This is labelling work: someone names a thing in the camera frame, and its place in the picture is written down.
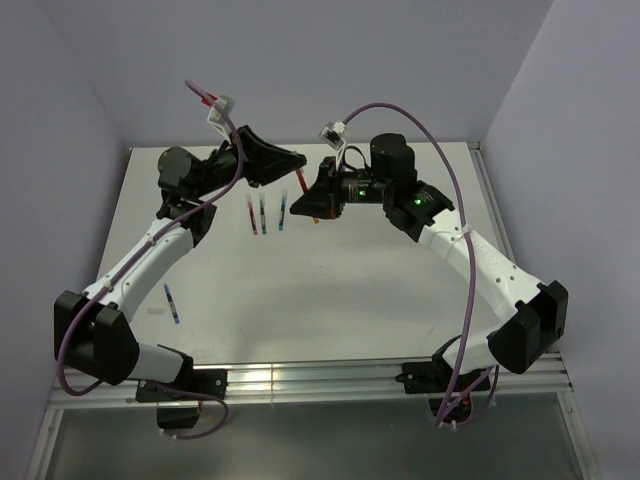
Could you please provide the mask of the magenta pen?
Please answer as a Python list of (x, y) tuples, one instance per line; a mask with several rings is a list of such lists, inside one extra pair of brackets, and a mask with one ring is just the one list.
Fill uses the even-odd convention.
[(254, 236), (258, 235), (258, 226), (257, 226), (257, 220), (256, 220), (256, 215), (255, 215), (255, 209), (254, 209), (254, 203), (252, 200), (252, 196), (251, 195), (246, 195), (246, 203), (247, 203), (247, 208), (248, 208), (248, 213), (249, 213), (249, 219), (250, 219), (250, 225), (251, 225), (251, 230), (252, 230), (252, 234)]

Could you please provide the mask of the green capped pen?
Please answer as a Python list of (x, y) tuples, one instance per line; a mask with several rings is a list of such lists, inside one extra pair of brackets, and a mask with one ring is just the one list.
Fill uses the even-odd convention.
[(259, 215), (262, 235), (268, 233), (266, 221), (266, 198), (264, 193), (259, 193)]

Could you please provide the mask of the red capped pen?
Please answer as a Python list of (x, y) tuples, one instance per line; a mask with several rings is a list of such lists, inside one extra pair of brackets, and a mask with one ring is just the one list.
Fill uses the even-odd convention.
[[(298, 179), (298, 182), (299, 182), (299, 185), (301, 187), (302, 193), (306, 194), (308, 192), (309, 188), (307, 186), (307, 183), (306, 183), (306, 180), (305, 180), (305, 177), (304, 177), (303, 168), (298, 168), (296, 170), (296, 177)], [(318, 218), (316, 218), (316, 217), (313, 217), (313, 222), (314, 222), (314, 224), (317, 225), (317, 224), (320, 223), (320, 220)]]

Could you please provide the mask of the light blue pen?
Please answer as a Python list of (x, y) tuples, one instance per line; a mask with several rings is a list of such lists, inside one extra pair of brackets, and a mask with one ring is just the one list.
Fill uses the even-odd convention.
[(280, 195), (279, 210), (278, 210), (278, 231), (284, 230), (284, 222), (287, 210), (288, 191), (282, 190)]

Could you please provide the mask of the dark blue capped pen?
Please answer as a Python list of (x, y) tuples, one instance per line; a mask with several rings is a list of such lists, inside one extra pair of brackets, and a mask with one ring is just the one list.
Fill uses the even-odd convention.
[(165, 296), (166, 296), (166, 299), (167, 299), (167, 302), (168, 302), (168, 305), (169, 305), (169, 310), (170, 310), (171, 316), (172, 316), (172, 318), (174, 320), (174, 323), (175, 324), (180, 324), (180, 317), (179, 317), (179, 314), (178, 314), (178, 311), (177, 311), (177, 308), (176, 308), (176, 304), (175, 304), (175, 301), (173, 299), (173, 295), (172, 295), (172, 292), (171, 292), (171, 289), (170, 289), (169, 285), (164, 283), (163, 284), (163, 289), (164, 289), (164, 292), (165, 292)]

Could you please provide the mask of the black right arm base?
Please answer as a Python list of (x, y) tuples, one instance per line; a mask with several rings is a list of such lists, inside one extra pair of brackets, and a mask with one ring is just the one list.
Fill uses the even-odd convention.
[[(395, 381), (403, 386), (407, 395), (444, 394), (448, 388), (453, 370), (446, 362), (429, 360), (424, 362), (405, 362)], [(449, 413), (444, 423), (453, 427), (471, 419), (474, 406), (471, 398), (473, 391), (494, 393), (495, 388), (489, 379), (491, 370), (473, 370), (467, 374), (459, 374), (451, 399), (445, 409)]]

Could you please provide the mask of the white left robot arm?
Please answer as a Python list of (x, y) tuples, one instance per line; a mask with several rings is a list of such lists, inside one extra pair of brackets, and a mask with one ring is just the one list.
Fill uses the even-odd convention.
[(172, 399), (183, 399), (195, 386), (194, 360), (166, 346), (139, 342), (132, 317), (168, 270), (209, 232), (216, 200), (244, 179), (257, 188), (306, 165), (304, 155), (271, 145), (249, 127), (238, 130), (208, 158), (174, 146), (160, 154), (158, 187), (162, 203), (149, 228), (108, 273), (79, 293), (69, 290), (54, 303), (54, 355), (63, 389), (67, 368), (98, 384), (125, 380), (157, 382)]

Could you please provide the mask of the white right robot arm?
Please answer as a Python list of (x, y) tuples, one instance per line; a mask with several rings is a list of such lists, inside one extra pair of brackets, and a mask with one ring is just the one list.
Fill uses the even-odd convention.
[(325, 158), (314, 184), (290, 212), (334, 220), (347, 204), (381, 205), (396, 229), (474, 283), (496, 315), (497, 327), (451, 340), (436, 353), (433, 378), (441, 388), (455, 389), (469, 372), (495, 365), (522, 374), (563, 335), (567, 289), (528, 274), (463, 224), (454, 203), (419, 180), (415, 152), (404, 136), (376, 136), (364, 168), (350, 169), (334, 157)]

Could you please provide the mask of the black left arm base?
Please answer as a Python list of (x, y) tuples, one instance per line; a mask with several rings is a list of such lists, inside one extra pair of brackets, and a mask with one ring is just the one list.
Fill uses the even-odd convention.
[[(196, 440), (220, 430), (229, 417), (225, 402), (228, 385), (226, 369), (195, 369), (185, 379), (173, 383), (140, 380), (135, 401), (157, 404), (156, 424), (162, 434), (176, 440)], [(222, 408), (220, 418), (208, 430), (196, 432), (203, 404), (213, 402)]]

